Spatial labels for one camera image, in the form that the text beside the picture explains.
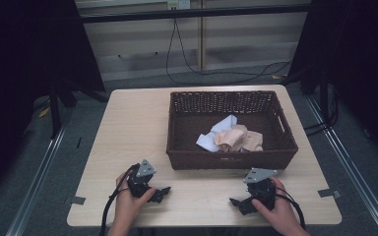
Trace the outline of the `person's right hand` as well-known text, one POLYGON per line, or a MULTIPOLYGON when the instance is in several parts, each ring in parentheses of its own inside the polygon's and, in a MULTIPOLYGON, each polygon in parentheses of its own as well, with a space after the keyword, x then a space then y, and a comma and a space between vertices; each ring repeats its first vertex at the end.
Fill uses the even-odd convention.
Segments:
POLYGON ((268 210, 260 201, 256 199, 253 199, 251 202, 275 230, 276 227, 300 225, 291 204, 283 198, 275 197, 275 206, 272 210, 268 210))

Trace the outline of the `beige cloth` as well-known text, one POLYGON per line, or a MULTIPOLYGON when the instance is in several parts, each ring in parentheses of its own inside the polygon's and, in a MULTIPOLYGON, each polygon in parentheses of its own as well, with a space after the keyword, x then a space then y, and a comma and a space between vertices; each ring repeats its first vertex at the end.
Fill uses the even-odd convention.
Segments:
POLYGON ((261 151, 263 135, 249 131, 244 125, 233 125, 229 130, 215 135, 214 143, 224 152, 261 151))

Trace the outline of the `white wall socket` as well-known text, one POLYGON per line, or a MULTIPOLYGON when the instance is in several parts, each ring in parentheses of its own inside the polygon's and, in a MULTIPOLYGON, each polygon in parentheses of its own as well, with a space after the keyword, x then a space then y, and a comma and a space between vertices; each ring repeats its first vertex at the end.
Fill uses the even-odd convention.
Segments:
POLYGON ((167 0, 168 10, 189 10, 190 8, 190 0, 167 0))

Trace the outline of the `metal floor rail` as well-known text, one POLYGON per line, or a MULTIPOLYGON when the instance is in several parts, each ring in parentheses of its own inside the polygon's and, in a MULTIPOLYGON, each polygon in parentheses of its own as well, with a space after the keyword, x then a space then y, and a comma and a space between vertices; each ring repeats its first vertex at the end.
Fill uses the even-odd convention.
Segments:
POLYGON ((43 187, 45 178, 51 167, 53 159, 59 150, 60 144, 63 141, 65 129, 61 128, 56 135, 51 139, 46 153, 39 165, 34 178, 31 182, 29 190, 24 197, 24 200, 19 207, 10 227, 5 236, 23 236, 28 221, 32 215, 32 210, 36 204, 38 195, 43 187))
POLYGON ((322 127, 324 135, 336 153, 350 181, 378 226, 378 198, 374 195, 360 171, 354 164, 335 129, 323 122, 322 108, 318 105, 317 101, 312 96, 307 96, 306 100, 317 123, 322 127))

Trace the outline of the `white cloth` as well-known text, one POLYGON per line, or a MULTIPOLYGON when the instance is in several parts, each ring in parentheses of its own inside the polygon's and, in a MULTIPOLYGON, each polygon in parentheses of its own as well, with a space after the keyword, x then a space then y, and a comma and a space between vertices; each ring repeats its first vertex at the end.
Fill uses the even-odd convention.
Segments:
POLYGON ((198 137, 196 145, 207 151, 219 151, 219 146, 215 143, 215 136, 223 131, 228 131, 232 126, 236 124, 237 118, 234 115, 228 115, 217 124, 215 124, 207 135, 201 134, 198 137))

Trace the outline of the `black metal stand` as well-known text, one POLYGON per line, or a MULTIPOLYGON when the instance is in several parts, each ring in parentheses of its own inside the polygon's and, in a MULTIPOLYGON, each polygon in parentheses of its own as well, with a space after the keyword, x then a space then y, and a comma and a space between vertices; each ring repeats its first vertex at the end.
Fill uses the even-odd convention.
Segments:
POLYGON ((50 84, 49 102, 52 120, 52 139, 56 138, 61 129, 58 101, 61 101, 66 107, 74 107, 77 103, 71 88, 72 84, 68 80, 54 80, 50 84))
POLYGON ((327 71, 325 68, 321 69, 320 76, 320 108, 323 122, 326 126, 330 124, 330 114, 328 107, 328 79, 327 71))

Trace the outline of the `person's left hand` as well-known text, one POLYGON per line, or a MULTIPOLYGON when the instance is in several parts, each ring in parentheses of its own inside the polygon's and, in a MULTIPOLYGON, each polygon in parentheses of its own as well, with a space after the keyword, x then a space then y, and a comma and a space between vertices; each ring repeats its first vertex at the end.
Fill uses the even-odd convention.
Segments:
POLYGON ((156 192, 155 188, 150 188, 140 198, 134 198, 128 189, 126 181, 120 183, 125 174, 122 173, 117 179, 116 184, 120 187, 120 192, 116 197, 115 214, 112 226, 132 227, 139 216, 145 203, 156 192))

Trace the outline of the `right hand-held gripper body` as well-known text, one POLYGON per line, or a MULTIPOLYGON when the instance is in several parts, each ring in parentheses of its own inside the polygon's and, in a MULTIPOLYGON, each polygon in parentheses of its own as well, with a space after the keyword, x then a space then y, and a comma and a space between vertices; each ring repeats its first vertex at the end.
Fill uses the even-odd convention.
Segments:
POLYGON ((268 210, 275 206, 276 187, 271 177, 278 174, 277 170, 252 167, 244 178, 251 201, 260 201, 268 210))

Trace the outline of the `black curtain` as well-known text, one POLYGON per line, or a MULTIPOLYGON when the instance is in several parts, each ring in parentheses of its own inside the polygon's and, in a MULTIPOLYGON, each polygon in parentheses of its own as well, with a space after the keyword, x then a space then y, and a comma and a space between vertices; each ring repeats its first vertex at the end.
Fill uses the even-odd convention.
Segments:
POLYGON ((378 0, 311 0, 288 73, 311 93, 333 85, 378 142, 378 0))
POLYGON ((104 85, 75 0, 0 0, 0 178, 30 122, 33 103, 104 85))

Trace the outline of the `brown wicker basket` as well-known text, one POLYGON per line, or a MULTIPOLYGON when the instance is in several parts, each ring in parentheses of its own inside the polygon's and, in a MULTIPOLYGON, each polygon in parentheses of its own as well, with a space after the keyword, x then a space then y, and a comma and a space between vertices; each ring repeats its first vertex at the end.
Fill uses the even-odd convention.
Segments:
POLYGON ((166 153, 175 170, 285 169, 297 152, 277 94, 271 90, 181 91, 170 95, 166 153), (209 151, 196 144, 229 115, 263 135, 261 150, 209 151))

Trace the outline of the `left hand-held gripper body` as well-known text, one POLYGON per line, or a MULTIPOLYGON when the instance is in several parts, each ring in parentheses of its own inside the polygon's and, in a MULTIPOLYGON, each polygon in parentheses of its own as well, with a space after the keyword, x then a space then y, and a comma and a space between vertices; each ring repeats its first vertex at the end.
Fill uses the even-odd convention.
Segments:
POLYGON ((132 166, 127 184, 133 197, 142 197, 149 189, 149 182, 157 173, 156 169, 144 159, 132 166))

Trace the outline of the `black horizontal bar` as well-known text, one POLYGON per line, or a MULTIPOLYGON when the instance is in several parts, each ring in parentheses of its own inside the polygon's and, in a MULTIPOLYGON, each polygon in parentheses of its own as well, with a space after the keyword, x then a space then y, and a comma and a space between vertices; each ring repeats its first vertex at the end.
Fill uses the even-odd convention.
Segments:
POLYGON ((302 13, 302 12, 308 12, 310 9, 311 9, 310 4, 294 4, 294 5, 271 5, 271 6, 237 7, 237 8, 165 10, 165 11, 124 13, 124 14, 83 15, 79 18, 79 21, 83 24, 95 24, 95 23, 110 23, 110 22, 182 19, 182 18, 302 13))

